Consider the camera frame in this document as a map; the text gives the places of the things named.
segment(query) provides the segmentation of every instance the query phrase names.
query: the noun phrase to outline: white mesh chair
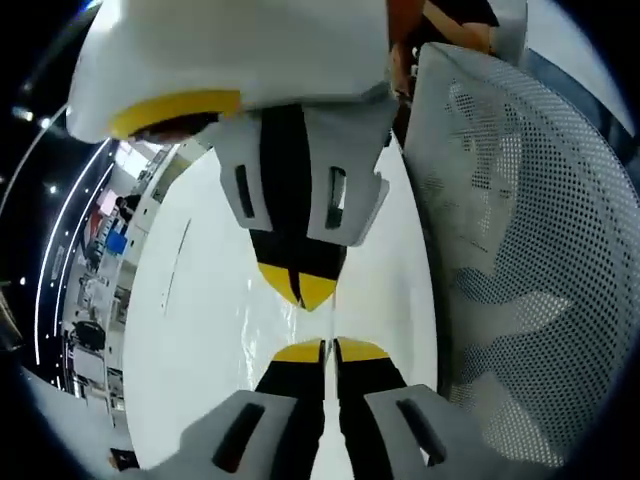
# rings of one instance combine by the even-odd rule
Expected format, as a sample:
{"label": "white mesh chair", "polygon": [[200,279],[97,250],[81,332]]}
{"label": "white mesh chair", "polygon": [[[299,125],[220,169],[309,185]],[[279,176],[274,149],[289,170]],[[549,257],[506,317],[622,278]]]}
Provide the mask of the white mesh chair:
{"label": "white mesh chair", "polygon": [[444,300],[441,393],[507,457],[562,465],[638,337],[624,168],[559,96],[445,45],[422,49],[405,157]]}

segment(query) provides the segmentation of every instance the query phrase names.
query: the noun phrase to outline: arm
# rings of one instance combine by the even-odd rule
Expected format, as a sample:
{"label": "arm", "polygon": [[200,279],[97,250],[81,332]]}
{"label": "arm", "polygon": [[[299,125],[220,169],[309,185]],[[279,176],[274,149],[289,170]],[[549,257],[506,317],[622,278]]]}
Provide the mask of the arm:
{"label": "arm", "polygon": [[489,53],[491,50],[489,25],[483,23],[460,25],[429,0],[424,3],[422,13],[454,45],[483,53]]}

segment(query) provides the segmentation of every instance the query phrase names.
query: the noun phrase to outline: wall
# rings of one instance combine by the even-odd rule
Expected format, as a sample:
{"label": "wall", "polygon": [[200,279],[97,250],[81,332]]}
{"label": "wall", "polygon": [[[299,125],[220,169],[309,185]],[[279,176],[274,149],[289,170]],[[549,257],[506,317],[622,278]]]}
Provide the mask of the wall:
{"label": "wall", "polygon": [[528,5],[527,47],[573,77],[634,135],[620,92],[587,36],[552,0],[529,0]]}
{"label": "wall", "polygon": [[110,449],[133,450],[129,435],[114,428],[106,414],[89,408],[85,399],[58,390],[26,369],[22,373],[38,410],[91,476],[106,478],[116,474],[109,464]]}

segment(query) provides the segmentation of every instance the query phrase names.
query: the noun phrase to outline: white surface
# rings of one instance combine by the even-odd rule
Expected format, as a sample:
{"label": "white surface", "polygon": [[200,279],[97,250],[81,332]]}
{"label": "white surface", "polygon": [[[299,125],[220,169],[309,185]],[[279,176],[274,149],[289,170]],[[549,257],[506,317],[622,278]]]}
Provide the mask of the white surface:
{"label": "white surface", "polygon": [[552,0],[529,0],[527,47],[573,77],[635,135],[629,111],[600,55]]}
{"label": "white surface", "polygon": [[69,449],[86,470],[90,478],[111,478],[118,471],[109,464],[111,448],[131,450],[131,439],[126,430],[113,428],[106,407],[80,399],[49,385],[27,369],[22,375],[36,408],[46,419],[65,448]]}
{"label": "white surface", "polygon": [[[329,300],[313,313],[294,308],[262,278],[249,234],[220,187],[214,150],[175,181],[147,238],[127,317],[125,401],[143,467],[174,453],[182,431],[233,391],[253,388],[289,343],[334,333],[370,340],[408,382],[435,388],[429,266],[395,140],[378,170],[389,195],[364,244],[349,249],[335,311]],[[326,403],[315,475],[348,478],[337,404]]]}

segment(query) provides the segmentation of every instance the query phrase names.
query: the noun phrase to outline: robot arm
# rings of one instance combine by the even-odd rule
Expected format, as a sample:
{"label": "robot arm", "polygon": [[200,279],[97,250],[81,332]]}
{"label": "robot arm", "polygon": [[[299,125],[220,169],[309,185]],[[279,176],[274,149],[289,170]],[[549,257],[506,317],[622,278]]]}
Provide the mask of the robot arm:
{"label": "robot arm", "polygon": [[[424,385],[407,387],[377,346],[347,338],[333,346],[340,428],[357,480],[527,480],[551,472],[487,446],[470,414]],[[310,478],[324,429],[325,360],[324,341],[285,348],[257,391],[234,393],[185,430],[175,455],[118,480]]]}

